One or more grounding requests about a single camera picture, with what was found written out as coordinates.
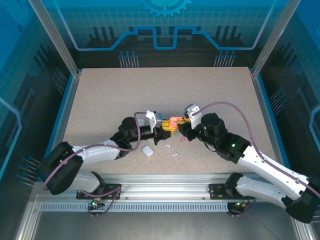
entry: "work surface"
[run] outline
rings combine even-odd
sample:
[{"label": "work surface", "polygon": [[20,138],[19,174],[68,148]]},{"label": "work surface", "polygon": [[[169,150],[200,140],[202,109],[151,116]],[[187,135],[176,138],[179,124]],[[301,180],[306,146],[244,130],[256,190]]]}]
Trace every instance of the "work surface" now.
[{"label": "work surface", "polygon": [[[237,105],[251,125],[260,151],[271,158],[274,152],[247,67],[166,67],[83,69],[64,135],[73,146],[101,143],[118,131],[118,126],[134,112],[161,113],[164,119],[183,116],[190,104],[200,108],[218,101]],[[241,115],[230,106],[214,106],[229,132],[248,140]],[[198,139],[180,142],[176,134],[157,146],[142,141],[126,157],[90,166],[98,173],[190,174],[249,172],[206,149]],[[141,148],[150,145],[154,155],[146,157]]]}]

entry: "glass panel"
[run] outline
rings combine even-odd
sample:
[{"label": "glass panel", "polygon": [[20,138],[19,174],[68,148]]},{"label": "glass panel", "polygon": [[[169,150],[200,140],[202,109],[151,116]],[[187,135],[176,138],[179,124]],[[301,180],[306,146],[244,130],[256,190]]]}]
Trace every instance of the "glass panel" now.
[{"label": "glass panel", "polygon": [[318,1],[301,1],[261,77],[291,168],[320,171],[320,15]]},{"label": "glass panel", "polygon": [[0,19],[0,238],[13,239],[70,73],[28,1],[1,1]]},{"label": "glass panel", "polygon": [[79,68],[252,67],[287,0],[44,0]]}]

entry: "wire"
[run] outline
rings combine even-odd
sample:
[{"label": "wire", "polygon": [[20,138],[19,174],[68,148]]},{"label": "wire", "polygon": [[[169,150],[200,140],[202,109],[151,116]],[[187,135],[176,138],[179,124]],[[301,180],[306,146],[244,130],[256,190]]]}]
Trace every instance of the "wire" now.
[{"label": "wire", "polygon": [[[105,214],[110,210],[112,204],[114,203],[114,201],[116,200],[116,198],[117,198],[117,196],[118,196],[118,194],[119,194],[119,191],[120,191],[120,187],[117,187],[116,189],[108,192],[108,194],[112,194],[112,193],[114,193],[114,192],[116,192],[116,194],[114,195],[112,201],[110,202],[110,204],[109,204],[109,206],[106,208],[106,210],[104,210],[104,212],[102,212],[102,213],[100,213],[100,214],[98,214],[98,213],[96,214],[96,217],[97,217],[97,218],[100,217],[100,216],[102,216],[102,215],[105,215]],[[92,214],[92,212],[89,210],[89,208],[88,208],[88,213],[91,215],[91,217],[94,216],[94,215]]]},{"label": "wire", "polygon": [[255,198],[253,200],[252,204],[250,205],[249,209],[246,212],[240,212],[240,211],[236,211],[236,210],[231,210],[231,211],[236,212],[236,213],[240,213],[239,216],[245,216],[252,211],[252,209],[254,208],[254,206],[256,204],[256,201],[257,201],[257,199]]},{"label": "wire", "polygon": [[[240,211],[237,211],[237,210],[231,210],[231,211],[240,214],[239,216],[243,216],[243,215],[245,214],[245,213],[244,213],[244,214],[241,214],[241,212],[240,212]],[[268,228],[267,225],[265,225],[265,224],[264,224],[262,221],[260,221],[258,218],[254,217],[254,216],[250,216],[250,215],[246,215],[246,216],[247,216],[248,218],[251,218],[252,220],[260,223],[272,236],[274,236],[275,239],[280,240],[280,238],[278,238],[277,235],[275,235],[275,234],[271,231],[271,229]]]},{"label": "wire", "polygon": [[103,197],[108,196],[110,194],[113,194],[114,192],[119,191],[119,190],[120,190],[120,187],[117,187],[116,189],[113,189],[112,191],[106,192],[101,195],[93,195],[93,194],[86,192],[86,191],[83,191],[83,190],[81,190],[80,192],[82,192],[83,194],[88,195],[89,197],[92,197],[92,198],[103,198]]},{"label": "wire", "polygon": [[76,152],[74,152],[73,154],[71,154],[70,156],[68,156],[65,160],[63,160],[53,171],[52,173],[48,176],[48,178],[44,181],[43,183],[43,186],[42,186],[42,189],[43,190],[48,190],[46,188],[48,182],[52,179],[52,177],[57,173],[57,171],[63,166],[65,165],[70,159],[72,159],[75,155],[79,154],[79,153],[82,153],[84,152],[85,150],[87,149],[91,149],[91,148],[96,148],[96,147],[105,147],[105,148],[113,148],[113,149],[118,149],[120,151],[125,151],[125,152],[133,152],[135,150],[138,149],[139,147],[139,144],[140,144],[140,138],[141,138],[141,132],[140,132],[140,127],[139,127],[139,123],[138,123],[138,119],[137,119],[137,115],[138,114],[147,114],[145,111],[138,111],[138,112],[135,112],[134,113],[134,120],[135,120],[135,124],[136,124],[136,128],[137,128],[137,132],[138,132],[138,139],[137,139],[137,142],[136,142],[136,146],[133,148],[133,149],[125,149],[125,148],[121,148],[121,147],[117,147],[117,146],[112,146],[112,145],[109,145],[109,144],[104,144],[104,143],[100,143],[100,144],[94,144],[94,145],[91,145],[91,146],[87,146],[87,147],[84,147]]},{"label": "wire", "polygon": [[214,102],[214,103],[211,103],[205,107],[203,107],[202,109],[200,109],[199,111],[197,111],[196,113],[194,113],[192,116],[196,116],[200,113],[202,113],[204,110],[206,110],[207,108],[210,108],[212,106],[215,106],[215,105],[228,105],[228,106],[231,106],[233,107],[234,109],[236,109],[240,115],[242,116],[242,118],[244,119],[245,121],[245,124],[248,128],[248,131],[249,131],[249,134],[250,134],[250,138],[251,138],[251,141],[252,141],[252,145],[256,151],[256,153],[258,154],[258,156],[265,162],[267,163],[268,165],[270,165],[271,167],[273,167],[274,169],[278,170],[280,173],[286,175],[287,177],[293,179],[295,182],[297,183],[300,183],[302,184],[304,187],[306,187],[307,189],[309,189],[311,192],[313,192],[319,199],[320,199],[320,193],[317,192],[314,188],[312,188],[311,186],[309,186],[308,184],[306,184],[305,182],[301,181],[299,178],[291,175],[290,173],[282,170],[280,167],[274,165],[273,163],[271,163],[270,161],[268,161],[267,159],[264,158],[264,156],[261,154],[261,152],[259,151],[258,147],[257,147],[257,144],[256,144],[256,141],[255,141],[255,138],[254,138],[254,135],[253,135],[253,132],[251,130],[251,127],[250,127],[250,124],[248,122],[248,119],[246,118],[245,114],[240,110],[240,108],[238,108],[236,105],[230,103],[230,102],[227,102],[227,101],[217,101],[217,102]]}]

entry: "blue wall panel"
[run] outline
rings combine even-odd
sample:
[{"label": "blue wall panel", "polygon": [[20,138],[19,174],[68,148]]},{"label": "blue wall panel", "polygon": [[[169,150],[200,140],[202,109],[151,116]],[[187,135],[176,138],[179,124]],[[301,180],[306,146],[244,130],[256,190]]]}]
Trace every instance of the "blue wall panel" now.
[{"label": "blue wall panel", "polygon": [[70,73],[28,1],[0,0],[0,20],[0,239],[9,240]]}]

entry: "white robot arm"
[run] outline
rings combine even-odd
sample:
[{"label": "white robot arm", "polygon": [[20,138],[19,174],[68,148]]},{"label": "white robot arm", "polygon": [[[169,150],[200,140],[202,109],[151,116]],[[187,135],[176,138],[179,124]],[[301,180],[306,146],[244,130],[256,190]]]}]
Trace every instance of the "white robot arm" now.
[{"label": "white robot arm", "polygon": [[[147,111],[149,125],[139,125],[140,140],[153,139],[158,141],[170,138],[175,128],[163,127],[162,115]],[[46,183],[46,187],[57,195],[65,190],[82,190],[88,193],[101,194],[104,181],[95,172],[85,171],[88,165],[112,161],[123,158],[133,151],[131,143],[138,141],[139,121],[133,117],[126,117],[109,140],[91,146],[71,146],[67,142],[58,144],[51,153],[39,164],[37,171],[39,177]]]},{"label": "white robot arm", "polygon": [[249,169],[269,182],[253,180],[234,172],[224,185],[231,197],[262,199],[285,209],[293,218],[310,223],[320,204],[320,177],[307,177],[261,152],[257,154],[257,148],[251,146],[249,141],[228,132],[224,121],[217,114],[202,116],[195,104],[185,109],[185,117],[186,121],[178,122],[178,129],[189,141],[198,138],[207,148],[208,145],[213,147],[223,159]]}]

